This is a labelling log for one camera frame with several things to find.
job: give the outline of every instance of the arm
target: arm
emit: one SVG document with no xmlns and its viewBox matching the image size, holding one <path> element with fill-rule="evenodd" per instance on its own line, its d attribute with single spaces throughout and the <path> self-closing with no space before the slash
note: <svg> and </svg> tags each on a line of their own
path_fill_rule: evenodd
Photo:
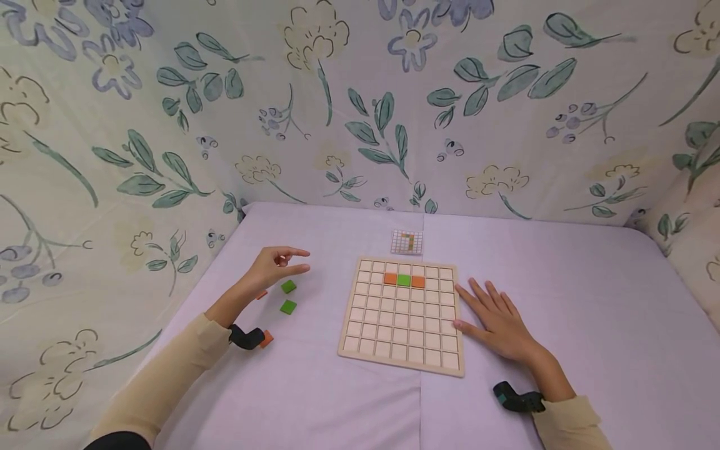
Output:
<svg viewBox="0 0 720 450">
<path fill-rule="evenodd" d="M 611 450 L 612 447 L 598 427 L 600 418 L 593 411 L 588 398 L 575 394 L 560 363 L 535 341 L 510 297 L 504 292 L 498 293 L 491 282 L 485 283 L 486 292 L 472 278 L 470 287 L 475 296 L 459 284 L 455 287 L 485 329 L 462 320 L 455 320 L 455 328 L 530 370 L 545 398 L 545 411 L 533 414 L 545 449 Z"/>
<path fill-rule="evenodd" d="M 228 328 L 235 319 L 264 289 L 283 277 L 309 271 L 307 264 L 288 266 L 291 257 L 309 255 L 290 247 L 264 248 L 245 276 L 190 322 L 115 396 L 91 432 L 95 441 L 86 450 L 138 448 L 117 444 L 119 437 L 128 438 L 127 432 L 140 436 L 146 448 L 152 447 L 185 392 L 227 351 Z M 108 439 L 111 433 L 116 433 L 114 441 Z"/>
</svg>

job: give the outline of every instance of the printed flower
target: printed flower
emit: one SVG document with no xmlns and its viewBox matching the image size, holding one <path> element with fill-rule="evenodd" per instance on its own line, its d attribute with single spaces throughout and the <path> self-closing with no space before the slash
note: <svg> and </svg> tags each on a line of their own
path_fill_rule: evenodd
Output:
<svg viewBox="0 0 720 450">
<path fill-rule="evenodd" d="M 235 164 L 235 169 L 243 176 L 248 184 L 262 183 L 265 180 L 275 180 L 282 173 L 280 166 L 270 163 L 264 156 L 244 155 L 240 163 Z"/>
<path fill-rule="evenodd" d="M 12 0 L 0 0 L 0 6 L 9 8 L 0 9 L 0 12 L 12 38 L 27 47 L 37 47 L 43 42 L 60 58 L 75 61 L 77 51 L 66 33 L 77 37 L 90 35 L 85 22 L 68 8 L 76 0 L 33 0 L 29 3 L 32 8 L 27 9 Z"/>
<path fill-rule="evenodd" d="M 470 176 L 466 180 L 468 190 L 465 196 L 477 199 L 478 195 L 492 195 L 495 192 L 513 192 L 522 189 L 530 181 L 530 177 L 521 176 L 515 167 L 505 167 L 502 171 L 497 166 L 488 166 L 482 175 Z"/>
<path fill-rule="evenodd" d="M 470 20 L 470 13 L 475 19 L 487 19 L 495 11 L 492 0 L 437 0 L 433 9 L 433 25 L 439 26 L 446 16 L 450 16 L 453 27 L 459 27 Z"/>
<path fill-rule="evenodd" d="M 283 35 L 292 49 L 287 61 L 296 69 L 314 71 L 317 61 L 337 55 L 348 45 L 348 24 L 338 20 L 328 0 L 318 0 L 309 10 L 301 6 L 291 9 L 290 22 Z"/>
<path fill-rule="evenodd" d="M 145 20 L 139 18 L 140 10 L 145 6 L 145 0 L 119 0 L 125 12 L 122 13 L 115 0 L 84 0 L 85 9 L 97 20 L 97 22 L 110 30 L 113 41 L 123 47 L 122 41 L 127 42 L 130 47 L 140 44 L 140 37 L 150 37 L 155 30 Z"/>
<path fill-rule="evenodd" d="M 96 57 L 92 56 L 89 50 L 95 53 Z M 143 87 L 143 82 L 133 70 L 135 64 L 132 59 L 125 54 L 115 54 L 115 42 L 109 35 L 100 36 L 100 45 L 89 40 L 84 41 L 83 54 L 98 66 L 92 76 L 92 85 L 98 91 L 107 92 L 115 88 L 123 99 L 130 100 L 132 97 L 130 88 Z"/>
<path fill-rule="evenodd" d="M 707 1 L 695 15 L 695 24 L 675 38 L 673 48 L 699 58 L 715 54 L 720 41 L 720 0 Z"/>
<path fill-rule="evenodd" d="M 402 70 L 410 71 L 410 64 L 415 71 L 422 71 L 427 62 L 426 51 L 438 42 L 434 33 L 425 33 L 423 30 L 430 21 L 430 10 L 425 8 L 413 19 L 409 10 L 403 9 L 400 13 L 400 36 L 394 37 L 387 43 L 390 55 L 402 56 Z"/>
<path fill-rule="evenodd" d="M 83 386 L 83 372 L 97 359 L 98 335 L 80 330 L 73 341 L 59 341 L 40 355 L 40 367 L 10 385 L 10 398 L 20 405 L 8 420 L 6 429 L 23 431 L 40 425 L 54 428 L 68 417 Z"/>
</svg>

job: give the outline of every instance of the table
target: table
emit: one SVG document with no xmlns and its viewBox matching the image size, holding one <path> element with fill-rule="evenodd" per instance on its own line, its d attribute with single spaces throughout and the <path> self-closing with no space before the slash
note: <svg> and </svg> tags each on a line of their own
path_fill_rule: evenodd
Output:
<svg viewBox="0 0 720 450">
<path fill-rule="evenodd" d="M 269 329 L 264 350 L 232 347 L 191 388 L 159 449 L 542 449 L 528 417 L 492 386 L 528 375 L 464 338 L 463 379 L 337 356 L 361 255 L 391 257 L 394 228 L 422 230 L 423 261 L 491 279 L 588 395 L 616 450 L 720 448 L 720 336 L 647 236 L 626 229 L 294 204 L 253 204 L 146 363 L 206 310 L 263 246 L 312 252 L 291 316 L 279 286 L 237 324 Z M 473 321 L 470 309 L 462 318 Z"/>
</svg>

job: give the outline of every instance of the tile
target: tile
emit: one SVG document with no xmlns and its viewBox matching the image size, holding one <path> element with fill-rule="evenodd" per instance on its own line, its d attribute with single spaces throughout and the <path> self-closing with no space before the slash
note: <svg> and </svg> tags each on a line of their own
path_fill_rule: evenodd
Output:
<svg viewBox="0 0 720 450">
<path fill-rule="evenodd" d="M 343 344 L 343 350 L 347 351 L 358 351 L 358 343 L 360 340 L 352 336 L 345 337 L 345 343 Z"/>
<path fill-rule="evenodd" d="M 411 346 L 424 346 L 423 334 L 420 331 L 410 331 L 410 345 Z"/>
<path fill-rule="evenodd" d="M 453 286 L 452 281 L 442 279 L 440 280 L 440 290 L 443 292 L 455 292 L 455 287 Z"/>
<path fill-rule="evenodd" d="M 425 345 L 429 348 L 437 348 L 440 350 L 440 335 L 435 333 L 425 333 Z"/>
<path fill-rule="evenodd" d="M 425 318 L 425 330 L 440 333 L 440 320 Z"/>
<path fill-rule="evenodd" d="M 425 301 L 427 303 L 439 303 L 440 302 L 440 292 L 425 291 Z"/>
<path fill-rule="evenodd" d="M 455 305 L 455 294 L 450 292 L 441 292 L 440 303 L 443 305 Z"/>
<path fill-rule="evenodd" d="M 425 329 L 425 318 L 422 318 L 418 315 L 411 315 L 410 316 L 410 328 L 414 328 L 416 330 L 424 330 Z"/>
<path fill-rule="evenodd" d="M 410 302 L 410 314 L 424 315 L 425 308 L 422 303 Z"/>
<path fill-rule="evenodd" d="M 389 358 L 390 357 L 390 344 L 387 342 L 378 342 L 375 344 L 375 356 L 380 356 L 381 358 Z"/>
<path fill-rule="evenodd" d="M 457 354 L 443 352 L 443 367 L 447 369 L 460 370 L 460 361 Z"/>
<path fill-rule="evenodd" d="M 367 308 L 371 310 L 380 309 L 380 297 L 367 297 Z"/>
<path fill-rule="evenodd" d="M 387 311 L 380 312 L 380 325 L 392 325 L 392 313 Z"/>
<path fill-rule="evenodd" d="M 390 327 L 377 327 L 377 340 L 378 341 L 389 341 L 392 336 L 392 328 Z"/>
<path fill-rule="evenodd" d="M 410 275 L 398 275 L 397 276 L 398 286 L 410 286 Z"/>
<path fill-rule="evenodd" d="M 386 311 L 393 311 L 395 310 L 395 301 L 393 299 L 382 299 L 380 301 L 380 309 L 386 310 Z"/>
<path fill-rule="evenodd" d="M 438 305 L 425 305 L 425 315 L 429 318 L 440 317 L 440 307 Z"/>
<path fill-rule="evenodd" d="M 410 312 L 410 302 L 395 300 L 395 312 Z"/>
<path fill-rule="evenodd" d="M 367 283 L 355 283 L 355 293 L 357 294 L 367 294 Z"/>
<path fill-rule="evenodd" d="M 454 336 L 443 336 L 443 350 L 457 351 L 457 338 Z"/>
<path fill-rule="evenodd" d="M 395 315 L 395 326 L 396 327 L 408 327 L 408 317 L 405 314 L 396 314 Z"/>
<path fill-rule="evenodd" d="M 437 350 L 425 350 L 425 364 L 440 367 L 440 352 Z"/>
<path fill-rule="evenodd" d="M 360 322 L 348 322 L 348 334 L 350 336 L 360 336 Z"/>
<path fill-rule="evenodd" d="M 440 316 L 443 319 L 455 320 L 455 308 L 452 306 L 440 306 Z"/>
<path fill-rule="evenodd" d="M 407 359 L 406 353 L 408 352 L 407 347 L 401 346 L 398 343 L 392 344 L 392 355 L 393 359 L 400 359 L 402 361 Z"/>
<path fill-rule="evenodd" d="M 423 349 L 418 347 L 408 347 L 408 361 L 423 363 Z"/>
<path fill-rule="evenodd" d="M 402 328 L 393 328 L 392 342 L 408 343 L 408 331 Z"/>
<path fill-rule="evenodd" d="M 397 274 L 388 274 L 386 272 L 384 282 L 385 282 L 385 284 L 391 284 L 391 285 L 395 286 L 397 284 Z"/>
<path fill-rule="evenodd" d="M 370 341 L 369 339 L 361 339 L 360 340 L 360 353 L 364 353 L 366 355 L 372 355 L 375 351 L 375 341 Z"/>
</svg>

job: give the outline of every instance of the printed leaf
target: printed leaf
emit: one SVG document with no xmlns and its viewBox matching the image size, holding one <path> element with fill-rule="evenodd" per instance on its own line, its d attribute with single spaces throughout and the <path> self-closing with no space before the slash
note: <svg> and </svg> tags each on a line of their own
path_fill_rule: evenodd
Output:
<svg viewBox="0 0 720 450">
<path fill-rule="evenodd" d="M 372 128 L 365 122 L 348 122 L 345 124 L 345 128 L 349 132 L 353 133 L 353 136 L 360 139 L 360 141 L 368 145 L 379 145 L 375 139 L 375 133 L 372 132 Z"/>
<path fill-rule="evenodd" d="M 178 272 L 181 274 L 186 274 L 195 268 L 195 264 L 197 264 L 197 255 L 193 256 L 190 259 L 182 261 L 180 263 L 180 266 L 178 266 Z"/>
<path fill-rule="evenodd" d="M 470 94 L 469 97 L 467 97 L 467 100 L 465 101 L 465 108 L 462 111 L 462 115 L 465 117 L 467 116 L 475 116 L 480 111 L 482 111 L 482 108 L 485 107 L 485 104 L 487 103 L 487 87 L 486 85 L 482 85 L 478 90 Z"/>
<path fill-rule="evenodd" d="M 187 184 L 193 186 L 190 171 L 180 155 L 177 153 L 165 152 L 163 153 L 163 161 L 165 161 L 165 164 L 167 164 L 169 168 L 173 169 L 173 172 L 180 175 L 183 180 L 187 181 Z"/>
<path fill-rule="evenodd" d="M 117 187 L 118 192 L 142 197 L 153 195 L 163 189 L 165 189 L 164 184 L 158 183 L 145 174 L 133 175 Z"/>
<path fill-rule="evenodd" d="M 348 96 L 350 97 L 350 102 L 353 104 L 355 109 L 357 109 L 358 112 L 365 117 L 369 117 L 370 114 L 367 113 L 367 109 L 365 109 L 365 103 L 363 103 L 360 94 L 358 94 L 355 89 L 349 88 Z"/>
<path fill-rule="evenodd" d="M 392 158 L 385 153 L 375 150 L 373 148 L 358 148 L 358 152 L 365 158 L 377 164 L 393 164 Z"/>
<path fill-rule="evenodd" d="M 163 99 L 163 110 L 168 116 L 173 117 L 178 112 L 179 107 L 180 99 L 174 100 L 170 97 L 165 97 Z"/>
<path fill-rule="evenodd" d="M 222 95 L 222 76 L 219 73 L 208 72 L 200 79 L 204 83 L 202 93 L 209 102 L 214 102 Z"/>
<path fill-rule="evenodd" d="M 604 206 L 594 206 L 593 207 L 593 215 L 595 217 L 601 217 L 603 219 L 608 219 L 610 217 L 613 217 L 616 215 L 610 208 L 606 208 Z"/>
<path fill-rule="evenodd" d="M 333 172 L 325 172 L 325 178 L 332 181 L 333 183 L 339 183 L 338 177 Z"/>
<path fill-rule="evenodd" d="M 156 74 L 158 83 L 164 84 L 165 86 L 180 86 L 188 83 L 187 78 L 182 76 L 180 72 L 176 71 L 172 67 L 160 67 Z"/>
<path fill-rule="evenodd" d="M 663 214 L 660 218 L 660 221 L 657 223 L 657 232 L 660 233 L 662 237 L 667 240 L 668 235 L 670 234 L 670 216 L 667 214 Z"/>
<path fill-rule="evenodd" d="M 503 102 L 527 89 L 540 74 L 540 67 L 532 64 L 520 66 L 508 75 L 508 80 L 498 91 L 498 101 Z"/>
<path fill-rule="evenodd" d="M 517 63 L 529 57 L 530 43 L 533 40 L 533 30 L 530 25 L 520 25 L 503 36 L 503 43 L 498 48 L 498 59 L 509 63 Z"/>
<path fill-rule="evenodd" d="M 690 166 L 692 166 L 693 157 L 684 153 L 676 153 L 672 155 L 672 164 L 677 170 L 681 171 L 684 168 L 690 168 Z"/>
<path fill-rule="evenodd" d="M 444 108 L 455 103 L 460 97 L 452 89 L 442 88 L 428 94 L 428 103 L 434 107 Z"/>
<path fill-rule="evenodd" d="M 567 80 L 570 79 L 576 65 L 577 60 L 570 58 L 562 61 L 550 72 L 543 73 L 543 76 L 541 76 L 538 81 L 535 81 L 533 87 L 530 88 L 528 97 L 531 99 L 546 99 L 558 92 L 560 88 L 567 83 Z"/>
<path fill-rule="evenodd" d="M 175 47 L 175 55 L 180 60 L 180 64 L 191 71 L 201 71 L 207 67 L 207 63 L 202 60 L 200 53 L 190 42 L 180 42 Z"/>
<path fill-rule="evenodd" d="M 132 163 L 127 159 L 106 148 L 93 147 L 92 153 L 95 153 L 95 156 L 102 159 L 106 163 L 114 164 L 118 167 L 130 167 L 132 165 Z"/>
<path fill-rule="evenodd" d="M 438 211 L 438 204 L 433 201 L 433 199 L 428 199 L 427 202 L 425 202 L 425 213 L 426 214 L 435 214 Z"/>
<path fill-rule="evenodd" d="M 228 71 L 225 76 L 225 95 L 229 99 L 239 99 L 245 93 L 243 87 L 243 80 L 240 79 L 240 74 L 234 68 Z"/>
<path fill-rule="evenodd" d="M 595 197 L 604 197 L 605 187 L 600 183 L 595 183 L 594 185 L 590 186 L 590 193 Z"/>
<path fill-rule="evenodd" d="M 187 106 L 190 107 L 190 111 L 193 114 L 202 111 L 202 100 L 200 99 L 200 95 L 198 95 L 197 91 L 192 86 L 187 87 L 185 100 L 187 101 Z"/>
<path fill-rule="evenodd" d="M 167 265 L 168 265 L 168 262 L 165 261 L 164 259 L 153 259 L 152 261 L 150 261 L 149 263 L 146 264 L 146 266 L 148 267 L 148 269 L 151 272 L 157 272 L 158 270 L 163 270 L 165 268 L 165 266 L 167 266 Z"/>
<path fill-rule="evenodd" d="M 404 125 L 395 125 L 395 140 L 397 151 L 400 152 L 400 163 L 403 163 L 408 155 L 408 132 L 405 131 Z"/>
<path fill-rule="evenodd" d="M 174 191 L 166 192 L 165 194 L 162 194 L 160 198 L 158 198 L 153 203 L 153 208 L 172 208 L 182 203 L 183 200 L 189 196 L 190 193 L 188 191 L 181 191 L 179 189 L 176 189 Z"/>
<path fill-rule="evenodd" d="M 343 196 L 345 200 L 348 200 L 349 202 L 359 202 L 360 199 L 358 197 L 355 197 L 350 192 L 340 191 L 340 195 Z"/>
<path fill-rule="evenodd" d="M 455 106 L 451 106 L 447 111 L 443 111 L 438 114 L 438 117 L 435 118 L 435 128 L 447 128 L 447 126 L 450 125 L 450 122 L 452 122 L 452 118 L 455 114 L 454 112 Z"/>
<path fill-rule="evenodd" d="M 478 81 L 487 80 L 487 74 L 482 68 L 482 63 L 476 58 L 462 58 L 453 70 L 455 75 L 459 76 L 463 81 L 477 83 Z"/>
<path fill-rule="evenodd" d="M 568 47 L 592 47 L 600 43 L 600 40 L 584 32 L 572 17 L 561 12 L 550 14 L 545 19 L 543 31 Z"/>
<path fill-rule="evenodd" d="M 718 129 L 719 124 L 715 122 L 692 122 L 685 129 L 685 143 L 688 147 L 700 150 L 710 139 L 713 132 Z"/>
</svg>

